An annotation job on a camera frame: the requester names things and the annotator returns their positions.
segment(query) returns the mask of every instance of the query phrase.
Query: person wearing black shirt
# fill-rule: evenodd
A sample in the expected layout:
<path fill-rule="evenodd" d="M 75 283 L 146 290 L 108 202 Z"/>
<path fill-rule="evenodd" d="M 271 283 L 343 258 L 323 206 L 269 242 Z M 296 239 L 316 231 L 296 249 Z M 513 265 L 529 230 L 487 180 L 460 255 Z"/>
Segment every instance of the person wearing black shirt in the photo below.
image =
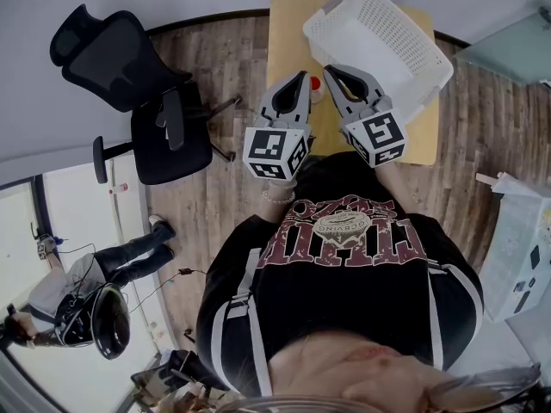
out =
<path fill-rule="evenodd" d="M 216 314 L 236 295 L 255 249 L 250 291 L 265 390 L 246 360 L 233 358 L 251 334 L 225 328 L 222 366 L 213 355 Z M 396 165 L 372 170 L 346 152 L 303 168 L 297 182 L 270 182 L 262 209 L 233 231 L 208 271 L 197 348 L 245 396 L 345 398 L 406 413 L 448 378 L 443 371 L 482 316 L 477 274 L 438 222 L 417 213 Z"/>

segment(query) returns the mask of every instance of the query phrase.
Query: wooden table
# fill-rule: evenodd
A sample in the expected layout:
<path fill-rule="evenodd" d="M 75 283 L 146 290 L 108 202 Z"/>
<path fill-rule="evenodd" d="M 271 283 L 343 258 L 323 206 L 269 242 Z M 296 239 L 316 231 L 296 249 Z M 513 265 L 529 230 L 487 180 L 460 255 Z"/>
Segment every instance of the wooden table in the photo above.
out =
<path fill-rule="evenodd" d="M 323 79 L 322 66 L 310 55 L 302 25 L 330 0 L 272 0 L 269 13 L 268 87 L 297 71 L 308 71 Z M 402 8 L 432 39 L 430 15 L 418 9 Z M 344 136 L 338 132 L 341 120 L 331 95 L 312 105 L 309 123 L 313 129 L 312 154 L 328 156 L 350 151 Z M 438 143 L 438 98 L 407 125 L 409 149 L 400 159 L 404 163 L 432 165 Z"/>

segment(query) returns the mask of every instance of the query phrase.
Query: graphic print on shirt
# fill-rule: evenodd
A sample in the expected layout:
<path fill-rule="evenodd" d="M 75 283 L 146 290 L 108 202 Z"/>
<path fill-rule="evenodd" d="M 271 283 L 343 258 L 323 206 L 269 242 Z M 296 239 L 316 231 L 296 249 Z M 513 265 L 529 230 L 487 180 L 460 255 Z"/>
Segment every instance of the graphic print on shirt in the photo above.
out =
<path fill-rule="evenodd" d="M 312 262 L 326 267 L 404 264 L 427 258 L 409 219 L 396 219 L 394 202 L 349 194 L 314 204 L 297 200 L 264 250 L 267 264 Z"/>

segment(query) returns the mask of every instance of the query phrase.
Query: gray shirt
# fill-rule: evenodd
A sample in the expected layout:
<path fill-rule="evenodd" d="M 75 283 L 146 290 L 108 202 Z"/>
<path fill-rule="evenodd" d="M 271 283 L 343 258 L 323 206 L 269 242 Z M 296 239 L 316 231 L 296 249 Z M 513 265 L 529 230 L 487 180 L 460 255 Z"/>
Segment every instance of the gray shirt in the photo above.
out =
<path fill-rule="evenodd" d="M 91 253 L 79 258 L 67 272 L 61 268 L 50 271 L 31 291 L 28 303 L 35 310 L 55 317 L 59 303 L 67 294 L 77 290 L 83 278 L 79 293 L 84 297 L 105 283 L 102 269 Z M 45 332 L 54 327 L 53 324 L 36 317 L 33 317 L 33 323 L 39 332 Z"/>

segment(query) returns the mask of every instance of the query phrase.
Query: white plastic bin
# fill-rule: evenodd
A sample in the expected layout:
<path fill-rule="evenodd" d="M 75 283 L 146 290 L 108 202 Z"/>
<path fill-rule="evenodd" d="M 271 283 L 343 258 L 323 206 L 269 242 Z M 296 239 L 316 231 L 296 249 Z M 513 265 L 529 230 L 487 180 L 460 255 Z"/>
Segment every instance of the white plastic bin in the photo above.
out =
<path fill-rule="evenodd" d="M 390 0 L 332 0 L 303 27 L 321 65 L 372 74 L 402 120 L 413 120 L 454 73 L 442 51 Z"/>

